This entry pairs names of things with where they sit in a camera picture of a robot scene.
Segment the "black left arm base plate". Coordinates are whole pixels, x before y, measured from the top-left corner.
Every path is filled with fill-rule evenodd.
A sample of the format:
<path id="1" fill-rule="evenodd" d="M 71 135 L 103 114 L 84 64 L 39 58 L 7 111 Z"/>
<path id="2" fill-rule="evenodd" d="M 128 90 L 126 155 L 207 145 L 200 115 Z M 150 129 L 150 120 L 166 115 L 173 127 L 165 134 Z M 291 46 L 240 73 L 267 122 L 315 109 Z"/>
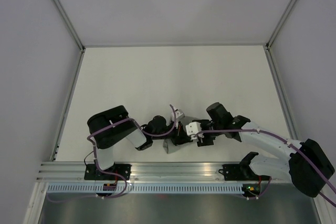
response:
<path id="1" fill-rule="evenodd" d="M 87 164 L 84 180 L 121 180 L 121 177 L 129 180 L 130 175 L 130 164 L 114 164 L 104 172 L 99 171 L 95 164 Z"/>

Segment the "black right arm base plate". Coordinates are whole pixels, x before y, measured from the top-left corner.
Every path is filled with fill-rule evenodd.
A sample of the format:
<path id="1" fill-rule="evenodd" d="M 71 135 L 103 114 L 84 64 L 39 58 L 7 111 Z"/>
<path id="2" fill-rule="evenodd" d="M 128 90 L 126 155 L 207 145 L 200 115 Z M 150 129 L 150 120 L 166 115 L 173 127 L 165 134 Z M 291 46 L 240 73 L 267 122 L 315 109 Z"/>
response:
<path id="1" fill-rule="evenodd" d="M 225 181 L 269 181 L 270 177 L 266 175 L 255 174 L 249 166 L 241 166 L 240 164 L 223 164 L 218 170 L 224 176 Z"/>

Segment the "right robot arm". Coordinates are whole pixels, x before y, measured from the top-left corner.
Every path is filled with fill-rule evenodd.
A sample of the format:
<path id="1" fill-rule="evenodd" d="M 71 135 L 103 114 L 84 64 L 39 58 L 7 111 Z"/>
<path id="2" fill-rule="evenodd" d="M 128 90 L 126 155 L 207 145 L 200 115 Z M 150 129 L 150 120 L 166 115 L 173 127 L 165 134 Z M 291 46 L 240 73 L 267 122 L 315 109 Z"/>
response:
<path id="1" fill-rule="evenodd" d="M 210 105 L 206 111 L 210 122 L 193 122 L 187 126 L 198 145 L 224 135 L 271 154 L 267 157 L 258 152 L 248 153 L 239 163 L 243 178 L 252 179 L 259 175 L 291 182 L 301 193 L 312 198 L 319 195 L 325 185 L 335 190 L 329 181 L 335 168 L 316 141 L 281 137 L 245 116 L 232 116 L 219 102 Z"/>

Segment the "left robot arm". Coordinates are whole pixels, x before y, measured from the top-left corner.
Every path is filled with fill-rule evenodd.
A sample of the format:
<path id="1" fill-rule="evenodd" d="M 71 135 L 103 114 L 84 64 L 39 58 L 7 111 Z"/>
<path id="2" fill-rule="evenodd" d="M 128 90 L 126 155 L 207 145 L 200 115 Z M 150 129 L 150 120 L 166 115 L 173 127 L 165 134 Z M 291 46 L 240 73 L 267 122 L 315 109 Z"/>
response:
<path id="1" fill-rule="evenodd" d="M 152 146 L 154 140 L 163 140 L 163 148 L 172 154 L 183 146 L 197 140 L 196 133 L 201 124 L 194 118 L 171 106 L 171 121 L 160 115 L 142 126 L 129 117 L 120 105 L 92 116 L 88 122 L 88 141 L 93 145 L 96 173 L 104 180 L 114 176 L 113 146 L 128 140 L 136 150 L 143 151 Z"/>

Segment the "grey cloth napkin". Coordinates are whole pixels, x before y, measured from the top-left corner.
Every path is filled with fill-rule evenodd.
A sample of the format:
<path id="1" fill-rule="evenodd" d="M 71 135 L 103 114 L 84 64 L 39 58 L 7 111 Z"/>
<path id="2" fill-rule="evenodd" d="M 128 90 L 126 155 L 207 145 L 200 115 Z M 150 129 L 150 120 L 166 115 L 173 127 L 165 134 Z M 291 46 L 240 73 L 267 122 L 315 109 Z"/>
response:
<path id="1" fill-rule="evenodd" d="M 179 122 L 181 122 L 184 125 L 184 128 L 185 128 L 189 123 L 194 122 L 196 120 L 198 120 L 198 119 L 194 118 L 194 117 L 191 117 L 191 116 L 185 116 Z M 172 153 L 175 153 L 175 152 L 181 150 L 184 147 L 187 147 L 187 146 L 191 145 L 192 143 L 193 142 L 183 144 L 183 145 L 179 145 L 179 146 L 169 145 L 168 147 L 163 147 L 163 148 L 164 148 L 164 150 L 166 151 L 167 154 L 172 154 Z"/>

